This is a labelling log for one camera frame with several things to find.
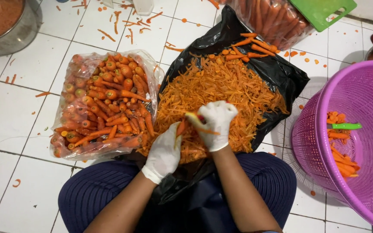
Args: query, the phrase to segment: pink plastic colander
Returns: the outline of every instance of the pink plastic colander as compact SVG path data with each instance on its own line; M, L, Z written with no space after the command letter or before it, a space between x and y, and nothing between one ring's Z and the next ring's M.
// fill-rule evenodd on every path
M358 162L359 177L344 181L327 136L327 112L346 114L361 123L347 145L335 147ZM336 73L305 105L291 132L291 145L303 170L330 195L373 225L373 61L356 63Z

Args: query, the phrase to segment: forearm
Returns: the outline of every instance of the forearm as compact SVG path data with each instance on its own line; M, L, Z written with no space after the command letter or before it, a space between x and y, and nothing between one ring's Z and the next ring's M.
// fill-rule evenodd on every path
M156 184L139 172L96 216L85 233L133 232Z
M239 164L230 146L213 152L213 159L232 217L241 232L282 232L269 208Z

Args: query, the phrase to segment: navy blue pants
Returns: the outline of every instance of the navy blue pants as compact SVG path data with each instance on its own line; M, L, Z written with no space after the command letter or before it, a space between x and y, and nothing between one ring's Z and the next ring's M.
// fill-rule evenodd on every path
M265 152L238 154L237 159L283 228L296 195L292 168ZM68 231L82 233L138 172L134 163L109 161L87 167L71 177L58 197ZM216 172L167 206L148 203L136 229L149 233L237 231Z

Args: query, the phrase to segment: gloved hand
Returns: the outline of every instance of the gloved hand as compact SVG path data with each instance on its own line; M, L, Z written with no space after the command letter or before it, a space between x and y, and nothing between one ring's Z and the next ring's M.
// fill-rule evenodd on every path
M145 177L155 184L159 184L165 176L172 174L178 167L181 159L182 135L178 136L176 141L175 137L179 123L173 123L153 142L146 164L142 168Z
M201 106L198 114L203 116L206 123L195 117L194 114L185 114L185 117L195 128L201 128L217 132L220 135L208 134L198 131L199 136L204 141L210 152L219 151L228 145L228 134L230 132L230 122L237 115L238 111L234 105L226 103L224 100L210 102L206 106Z

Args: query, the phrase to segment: metal pot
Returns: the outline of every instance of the metal pot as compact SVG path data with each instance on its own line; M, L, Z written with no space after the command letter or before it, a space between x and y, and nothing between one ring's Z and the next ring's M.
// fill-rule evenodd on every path
M13 54L27 47L37 35L37 17L23 0L22 14L11 29L0 36L0 56Z

